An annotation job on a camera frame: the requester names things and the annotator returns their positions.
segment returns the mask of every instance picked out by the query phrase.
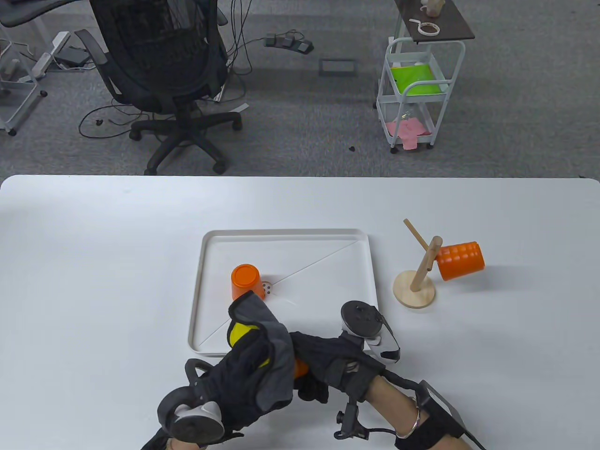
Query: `white cart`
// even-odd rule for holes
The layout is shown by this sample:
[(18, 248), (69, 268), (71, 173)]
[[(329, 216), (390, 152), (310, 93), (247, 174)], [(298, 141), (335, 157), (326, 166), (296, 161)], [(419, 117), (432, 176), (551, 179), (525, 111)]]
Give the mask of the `white cart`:
[[(398, 131), (400, 129), (400, 123), (402, 120), (407, 118), (418, 118), (423, 126), (427, 129), (428, 134), (423, 134), (418, 137), (419, 143), (426, 143), (428, 148), (433, 147), (435, 144), (437, 134), (442, 125), (442, 119), (454, 88), (454, 83), (458, 78), (458, 72), (463, 63), (465, 45), (462, 41), (440, 41), (440, 42), (428, 42), (421, 43), (419, 47), (424, 47), (424, 52), (416, 53), (402, 53), (401, 47), (405, 42), (412, 42), (410, 37), (399, 37), (392, 40), (388, 48), (385, 51), (385, 60), (383, 62), (383, 70), (381, 78), (379, 79), (379, 89), (377, 92), (376, 108), (379, 116), (379, 121), (383, 127), (383, 132), (388, 140), (391, 147), (392, 153), (397, 153), (398, 148)], [(447, 44), (447, 45), (458, 45), (460, 47), (460, 53), (458, 55), (454, 71), (451, 78), (447, 78), (440, 69), (433, 53), (432, 47), (435, 45)], [(433, 75), (430, 80), (417, 80), (408, 85), (404, 85), (399, 88), (399, 84), (394, 80), (392, 71), (396, 68), (401, 67), (413, 67), (417, 65), (429, 66), (431, 74)], [(435, 89), (437, 93), (418, 95), (418, 90), (415, 88), (419, 86), (438, 86), (439, 89)], [(442, 109), (440, 110), (439, 116), (436, 123), (433, 123), (429, 110), (427, 109), (427, 103), (441, 102)], [(395, 132), (390, 133), (386, 123), (395, 121)]]
[[(37, 96), (45, 97), (48, 94), (40, 89), (31, 69), (2, 26), (0, 39), (0, 130), (15, 136), (17, 124), (25, 117)], [(26, 74), (29, 80), (15, 79), (19, 73)]]

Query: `chair base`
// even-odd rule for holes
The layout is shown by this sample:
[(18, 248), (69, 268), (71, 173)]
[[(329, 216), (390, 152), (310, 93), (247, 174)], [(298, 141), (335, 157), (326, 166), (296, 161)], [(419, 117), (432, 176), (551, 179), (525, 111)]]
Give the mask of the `chair base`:
[(129, 138), (140, 140), (142, 138), (142, 131), (153, 131), (157, 135), (167, 136), (148, 161), (144, 175), (156, 175), (160, 163), (186, 140), (192, 141), (204, 150), (215, 161), (212, 167), (213, 171), (221, 175), (227, 170), (227, 160), (221, 151), (201, 131), (227, 122), (232, 123), (232, 128), (235, 131), (242, 129), (242, 116), (238, 112), (217, 113), (192, 119), (188, 110), (182, 110), (176, 114), (174, 121), (147, 120), (133, 122)]

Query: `pink paper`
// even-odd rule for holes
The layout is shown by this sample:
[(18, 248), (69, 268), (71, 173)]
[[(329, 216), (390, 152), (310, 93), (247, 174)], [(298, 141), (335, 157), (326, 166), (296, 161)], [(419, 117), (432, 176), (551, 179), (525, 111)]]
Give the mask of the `pink paper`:
[[(385, 126), (388, 128), (390, 136), (394, 135), (396, 130), (396, 121), (386, 123)], [(419, 121), (419, 119), (412, 117), (408, 120), (400, 121), (400, 128), (398, 129), (398, 137), (402, 140), (402, 147), (404, 150), (414, 150), (417, 148), (419, 136), (429, 134), (427, 129)]]

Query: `white tray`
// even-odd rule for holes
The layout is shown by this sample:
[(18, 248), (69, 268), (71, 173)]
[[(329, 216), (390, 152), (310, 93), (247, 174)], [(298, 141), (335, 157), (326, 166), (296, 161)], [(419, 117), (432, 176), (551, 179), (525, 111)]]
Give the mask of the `white tray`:
[(193, 351), (229, 351), (231, 272), (244, 263), (272, 286), (265, 302), (289, 331), (336, 337), (345, 302), (377, 306), (369, 241), (360, 230), (212, 231), (200, 252), (188, 335)]

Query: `white table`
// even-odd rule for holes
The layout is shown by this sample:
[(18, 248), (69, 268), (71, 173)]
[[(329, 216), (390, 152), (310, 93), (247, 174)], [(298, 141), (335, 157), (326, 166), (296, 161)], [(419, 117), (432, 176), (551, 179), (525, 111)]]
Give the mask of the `white table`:
[[(477, 240), (485, 272), (422, 311), (392, 295), (428, 240)], [(600, 442), (600, 185), (582, 179), (15, 176), (0, 189), (0, 449), (136, 450), (183, 385), (203, 235), (358, 228), (371, 241), (398, 372), (428, 380), (488, 449)], [(392, 448), (336, 441), (295, 400), (223, 449)], [(365, 425), (383, 425), (371, 407)]]

